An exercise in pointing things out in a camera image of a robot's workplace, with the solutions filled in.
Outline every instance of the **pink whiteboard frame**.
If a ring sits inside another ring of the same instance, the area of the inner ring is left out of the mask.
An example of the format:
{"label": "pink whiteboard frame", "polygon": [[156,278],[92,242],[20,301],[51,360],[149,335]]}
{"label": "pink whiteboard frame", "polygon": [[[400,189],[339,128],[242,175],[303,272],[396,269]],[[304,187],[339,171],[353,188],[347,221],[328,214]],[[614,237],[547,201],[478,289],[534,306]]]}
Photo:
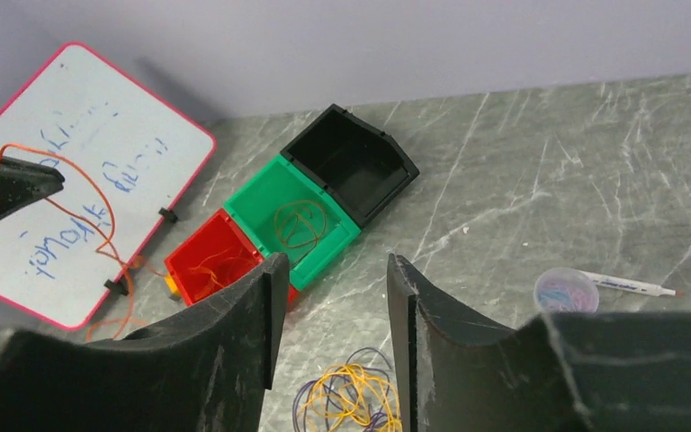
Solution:
{"label": "pink whiteboard frame", "polygon": [[[17,93],[15,93],[14,96],[12,96],[12,97],[9,99],[9,102],[7,102],[6,105],[4,105],[4,107],[2,107],[2,108],[0,109],[0,117],[1,117],[1,114],[3,114],[3,113],[14,103],[14,101],[16,101],[16,100],[22,95],[22,93],[33,83],[33,81],[35,81],[35,80],[43,73],[43,71],[46,70],[46,68],[49,67],[49,65],[51,64],[51,62],[54,61],[54,59],[56,59],[56,58],[62,53],[62,51],[66,50],[66,49],[69,48],[69,47],[73,47],[73,46],[83,48],[84,50],[87,50],[87,51],[90,52],[91,54],[95,55],[97,58],[99,58],[101,61],[103,61],[105,64],[107,64],[107,66],[109,66],[110,68],[113,68],[113,69],[116,70],[119,74],[121,74],[121,75],[123,75],[124,77],[128,78],[128,80],[131,81],[132,84],[134,84],[135,86],[138,86],[139,88],[141,88],[142,90],[144,90],[144,91],[147,92],[148,94],[152,95],[152,97],[154,97],[155,99],[157,99],[160,103],[162,103],[163,105],[165,105],[166,107],[168,107],[169,109],[171,109],[174,113],[177,113],[178,115],[182,116],[185,120],[187,120],[188,122],[190,122],[195,128],[197,128],[197,129],[199,129],[200,131],[204,132],[206,135],[208,135],[208,136],[211,138],[211,141],[213,142],[213,147],[212,147],[211,150],[208,152],[208,154],[205,156],[205,159],[200,163],[200,165],[199,165],[199,166],[197,167],[197,169],[194,171],[194,173],[193,173],[192,176],[189,178],[189,180],[187,180],[186,184],[185,184],[184,187],[181,189],[181,191],[176,195],[176,197],[174,198],[174,200],[173,200],[170,204],[168,204],[167,209],[168,209],[168,210],[172,210],[172,209],[174,208],[176,202],[178,202],[178,200],[181,199],[181,197],[184,195],[184,192],[186,192],[187,187],[189,187],[189,185],[192,184],[192,182],[194,181],[194,178],[197,176],[197,174],[205,167],[205,164],[208,162],[208,159],[210,159],[211,156],[213,155],[213,153],[215,153],[216,147],[217,147],[217,143],[216,143],[215,137],[213,137],[208,131],[206,131],[202,126],[200,126],[199,124],[197,124],[195,121],[193,121],[192,119],[190,119],[189,117],[187,117],[186,115],[184,115],[182,112],[180,112],[180,111],[178,111],[176,108],[174,108],[173,105],[171,105],[170,103],[166,102],[162,97],[158,96],[157,94],[152,93],[149,89],[147,89],[145,86],[143,86],[139,81],[137,81],[136,79],[134,79],[133,77],[131,77],[130,75],[128,75],[127,73],[125,73],[125,72],[124,72],[122,69],[120,69],[119,67],[113,65],[113,63],[111,63],[111,62],[110,62],[109,60],[107,60],[106,58],[102,57],[99,53],[97,53],[97,52],[94,51],[93,49],[89,48],[89,47],[88,47],[87,45],[85,45],[84,43],[72,41],[72,42],[68,42],[68,43],[65,43],[64,45],[62,45],[62,46],[57,50],[57,52],[55,52],[54,55],[52,55],[51,58],[50,58],[49,60],[47,60],[47,62],[46,62],[42,67],[40,67],[40,69],[38,70],[38,72],[36,72],[36,73],[31,77],[31,79],[29,79],[28,82],[25,83],[25,84],[20,88],[20,90],[18,90]],[[162,223],[163,223],[163,218],[160,218],[160,220],[155,224],[155,227],[152,228],[152,230],[149,232],[149,234],[144,238],[144,241],[141,243],[141,245],[139,245],[139,247],[138,247],[138,248],[136,249],[136,251],[133,253],[133,255],[131,256],[131,259],[129,260],[129,262],[128,262],[127,264],[130,264],[131,261],[132,261],[135,257],[137,257],[137,256],[139,255],[139,252],[141,252],[141,249],[144,248],[144,245],[146,245],[146,244],[149,242],[149,240],[150,240],[150,239],[152,238],[152,236],[155,234],[155,231],[157,231],[157,229],[160,228],[160,225],[161,225]],[[120,281],[122,277],[123,277],[123,271],[122,271],[122,269],[121,269],[121,271],[120,271],[120,272],[118,273],[118,275],[115,277],[115,282]],[[16,302],[14,302],[14,301],[11,301],[11,300],[9,300],[9,299],[7,299],[7,298],[1,296],[1,295],[0,295],[0,301],[1,301],[1,302],[5,302],[5,303],[7,303],[7,304],[10,304],[10,305],[12,305],[13,307],[15,307],[16,309],[18,309],[18,310],[20,310],[20,311],[23,311],[23,312],[25,312],[25,313],[27,313],[27,314],[29,314],[29,315],[32,315],[33,317],[36,317],[36,318],[38,318],[38,319],[40,319],[40,320],[43,320],[43,321],[46,321],[46,322],[48,322],[49,324],[51,324],[51,325],[53,325],[53,326],[55,326],[55,327],[58,327],[58,328],[64,329],[64,330],[68,330],[68,331],[72,331],[72,330],[81,329],[81,328],[84,327],[86,324],[88,324],[88,321],[91,319],[91,317],[94,316],[94,313],[99,309],[99,307],[102,306],[102,303],[104,302],[104,299],[107,298],[107,295],[108,295],[109,293],[110,293],[109,290],[104,291],[104,293],[102,294],[102,298],[99,299],[99,302],[96,303],[96,305],[88,312],[88,315],[86,315],[86,317],[83,319],[83,322],[81,322],[79,325],[77,325],[77,326],[75,326],[75,327],[64,326],[64,325],[62,325],[62,324],[56,322],[56,321],[53,320],[53,319],[49,319],[49,318],[47,318],[47,317],[41,315],[40,313],[38,313],[38,312],[36,312],[36,311],[34,311],[34,310],[31,310],[31,309],[28,309],[28,308],[22,306],[21,304],[16,303]]]}

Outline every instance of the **yellow object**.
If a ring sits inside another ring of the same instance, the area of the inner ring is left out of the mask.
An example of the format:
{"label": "yellow object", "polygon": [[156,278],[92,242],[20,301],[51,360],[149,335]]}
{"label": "yellow object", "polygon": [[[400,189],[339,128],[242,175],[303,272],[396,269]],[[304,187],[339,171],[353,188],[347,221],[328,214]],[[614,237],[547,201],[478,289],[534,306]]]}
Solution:
{"label": "yellow object", "polygon": [[166,279],[166,284],[168,285],[168,289],[171,290],[171,293],[176,297],[181,297],[181,293],[178,291],[178,286],[176,286],[174,278],[169,274],[164,277],[164,279]]}
{"label": "yellow object", "polygon": [[[391,393],[397,398],[393,403],[390,401],[393,399],[390,397]],[[309,409],[322,418],[334,420],[329,431],[340,428],[348,419],[367,428],[372,424],[368,400],[378,401],[384,414],[382,425],[375,428],[375,431],[401,431],[396,388],[388,380],[371,373],[360,364],[342,364],[328,368],[311,387],[309,397],[297,410],[296,417],[300,418]],[[308,429],[316,430],[310,419],[306,420]]]}

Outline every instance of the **green box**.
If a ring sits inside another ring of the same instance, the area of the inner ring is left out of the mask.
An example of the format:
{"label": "green box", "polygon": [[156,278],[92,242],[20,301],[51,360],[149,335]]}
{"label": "green box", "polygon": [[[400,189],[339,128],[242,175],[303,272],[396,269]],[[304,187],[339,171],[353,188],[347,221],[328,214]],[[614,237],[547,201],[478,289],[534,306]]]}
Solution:
{"label": "green box", "polygon": [[302,291],[361,233],[332,197],[277,156],[224,208],[258,251],[290,257],[290,282]]}

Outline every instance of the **plastic storage box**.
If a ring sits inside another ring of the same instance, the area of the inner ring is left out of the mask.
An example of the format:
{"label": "plastic storage box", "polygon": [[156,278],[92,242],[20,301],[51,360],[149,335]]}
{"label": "plastic storage box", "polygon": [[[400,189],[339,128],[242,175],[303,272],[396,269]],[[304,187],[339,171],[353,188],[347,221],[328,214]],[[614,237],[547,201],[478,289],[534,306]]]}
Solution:
{"label": "plastic storage box", "polygon": [[290,257],[290,282],[303,290],[361,230],[331,196],[282,156],[224,204],[264,257]]}
{"label": "plastic storage box", "polygon": [[330,194],[360,228],[419,176],[396,140],[334,104],[281,154]]}
{"label": "plastic storage box", "polygon": [[[233,284],[264,257],[221,209],[165,261],[184,303],[191,306]],[[291,287],[288,301],[297,294]]]}

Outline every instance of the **red box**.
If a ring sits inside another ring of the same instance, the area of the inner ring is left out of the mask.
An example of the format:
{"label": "red box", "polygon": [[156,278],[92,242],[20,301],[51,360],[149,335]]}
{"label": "red box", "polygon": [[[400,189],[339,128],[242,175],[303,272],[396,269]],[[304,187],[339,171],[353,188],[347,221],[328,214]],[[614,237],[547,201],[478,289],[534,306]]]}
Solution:
{"label": "red box", "polygon": [[[223,209],[165,260],[187,306],[233,284],[263,261],[264,257]],[[288,303],[297,295],[290,285]]]}

